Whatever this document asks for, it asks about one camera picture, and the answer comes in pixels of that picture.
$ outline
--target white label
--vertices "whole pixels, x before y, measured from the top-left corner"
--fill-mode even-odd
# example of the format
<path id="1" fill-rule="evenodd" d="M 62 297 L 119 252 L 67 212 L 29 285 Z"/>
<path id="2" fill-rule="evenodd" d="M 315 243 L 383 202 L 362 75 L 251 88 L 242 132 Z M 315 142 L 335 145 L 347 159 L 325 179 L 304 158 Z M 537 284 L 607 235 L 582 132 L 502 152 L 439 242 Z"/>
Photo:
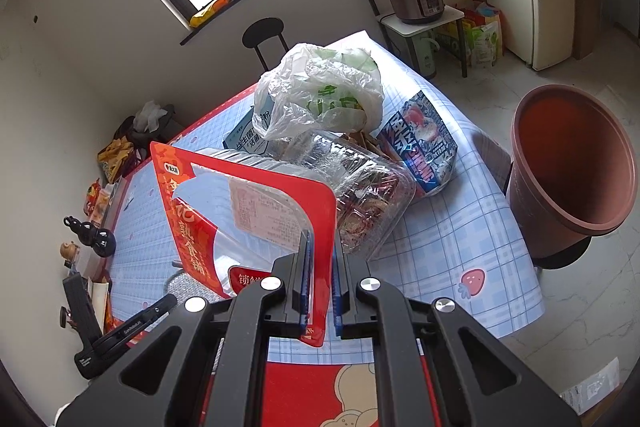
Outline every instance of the white label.
<path id="1" fill-rule="evenodd" d="M 164 170 L 176 176 L 180 175 L 180 169 L 178 169 L 175 165 L 171 165 L 171 163 L 165 163 Z"/>
<path id="2" fill-rule="evenodd" d="M 302 227 L 296 217 L 294 204 L 291 206 L 269 195 L 267 187 L 260 188 L 237 178 L 229 178 L 231 204 L 236 227 L 287 248 L 298 251 Z M 279 194 L 279 199 L 286 195 Z"/>

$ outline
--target silver screw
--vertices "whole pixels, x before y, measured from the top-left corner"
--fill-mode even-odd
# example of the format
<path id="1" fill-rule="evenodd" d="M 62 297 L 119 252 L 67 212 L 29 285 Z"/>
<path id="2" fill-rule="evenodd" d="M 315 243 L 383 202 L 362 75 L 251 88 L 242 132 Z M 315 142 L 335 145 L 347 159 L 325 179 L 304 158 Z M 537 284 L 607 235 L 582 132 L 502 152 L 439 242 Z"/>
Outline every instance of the silver screw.
<path id="1" fill-rule="evenodd" d="M 282 281 L 274 276 L 265 277 L 260 281 L 260 286 L 262 286 L 264 290 L 277 290 L 281 284 Z"/>
<path id="2" fill-rule="evenodd" d="M 456 309 L 456 303 L 447 298 L 438 299 L 436 301 L 436 309 L 442 313 L 450 313 Z"/>
<path id="3" fill-rule="evenodd" d="M 207 301 L 202 297 L 191 297 L 190 299 L 187 299 L 186 302 L 184 303 L 184 307 L 187 309 L 188 312 L 191 312 L 191 313 L 196 313 L 203 310 L 206 305 L 207 305 Z"/>
<path id="4" fill-rule="evenodd" d="M 360 288 L 368 292 L 373 292 L 380 288 L 380 281 L 375 277 L 367 277 L 360 281 Z"/>

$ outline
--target triangular cutout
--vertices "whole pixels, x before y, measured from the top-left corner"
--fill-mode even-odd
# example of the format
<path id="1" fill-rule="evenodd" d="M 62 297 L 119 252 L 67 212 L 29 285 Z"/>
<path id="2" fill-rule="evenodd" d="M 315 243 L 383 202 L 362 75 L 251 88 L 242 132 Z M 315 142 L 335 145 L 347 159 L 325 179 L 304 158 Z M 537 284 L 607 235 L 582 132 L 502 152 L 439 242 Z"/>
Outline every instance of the triangular cutout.
<path id="1" fill-rule="evenodd" d="M 459 334 L 482 394 L 490 396 L 516 383 L 513 371 L 504 365 L 469 329 L 462 328 Z"/>
<path id="2" fill-rule="evenodd" d="M 180 333 L 180 328 L 177 326 L 166 330 L 122 372 L 120 377 L 122 383 L 142 393 L 155 394 L 160 387 L 162 376 L 171 360 Z"/>

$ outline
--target table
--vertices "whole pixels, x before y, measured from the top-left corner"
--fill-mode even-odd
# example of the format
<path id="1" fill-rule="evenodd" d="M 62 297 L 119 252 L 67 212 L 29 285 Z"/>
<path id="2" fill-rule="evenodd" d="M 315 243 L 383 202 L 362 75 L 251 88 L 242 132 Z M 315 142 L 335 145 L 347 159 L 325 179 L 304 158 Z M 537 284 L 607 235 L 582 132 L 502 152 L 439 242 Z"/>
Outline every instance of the table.
<path id="1" fill-rule="evenodd" d="M 380 24 L 389 28 L 391 31 L 394 31 L 398 35 L 400 35 L 406 41 L 406 45 L 409 48 L 409 56 L 411 58 L 411 66 L 415 71 L 420 71 L 418 64 L 418 57 L 415 53 L 414 41 L 412 39 L 413 36 L 419 35 L 425 31 L 433 30 L 434 28 L 438 28 L 439 26 L 444 26 L 447 23 L 455 22 L 456 28 L 458 30 L 458 44 L 460 46 L 460 65 L 462 67 L 462 77 L 466 78 L 466 43 L 465 43 L 465 32 L 462 27 L 462 19 L 465 17 L 465 14 L 460 10 L 457 10 L 451 6 L 445 6 L 444 13 L 442 17 L 434 22 L 430 22 L 428 24 L 407 24 L 402 22 L 396 14 L 385 15 L 380 17 Z"/>
<path id="2" fill-rule="evenodd" d="M 428 81 L 372 41 L 366 32 L 335 45 L 371 50 L 385 88 L 383 123 L 404 101 L 422 90 L 458 144 L 452 180 L 438 195 L 418 200 L 406 211 L 370 270 L 412 298 L 456 299 L 496 337 L 516 331 L 544 311 L 542 294 L 527 248 L 502 187 L 510 156 L 472 124 Z M 251 108 L 253 87 L 236 95 L 175 139 L 197 151 L 222 147 L 222 139 Z M 111 259 L 113 315 L 126 320 L 164 295 L 164 283 L 178 259 L 152 165 L 132 173 L 117 213 L 118 249 Z M 460 300 L 461 277 L 482 269 L 486 282 L 477 296 Z M 372 361 L 370 343 L 341 341 L 333 328 L 320 349 L 299 341 L 272 339 L 272 362 L 363 363 Z"/>

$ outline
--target black stool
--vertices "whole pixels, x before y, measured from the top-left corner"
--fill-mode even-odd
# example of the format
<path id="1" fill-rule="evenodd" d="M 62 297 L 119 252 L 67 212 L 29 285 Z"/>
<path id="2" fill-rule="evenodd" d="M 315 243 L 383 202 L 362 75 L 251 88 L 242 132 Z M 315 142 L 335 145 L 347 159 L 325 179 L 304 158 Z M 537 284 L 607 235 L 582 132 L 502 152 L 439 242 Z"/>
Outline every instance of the black stool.
<path id="1" fill-rule="evenodd" d="M 264 71 L 269 71 L 267 63 L 264 61 L 264 57 L 258 49 L 258 44 L 262 44 L 265 40 L 272 37 L 278 37 L 282 43 L 282 47 L 285 52 L 289 51 L 289 47 L 282 36 L 284 30 L 284 22 L 276 17 L 268 17 L 267 19 L 260 19 L 249 26 L 244 35 L 242 35 L 242 44 L 245 48 L 254 49 L 258 54 L 258 58 L 262 63 Z"/>

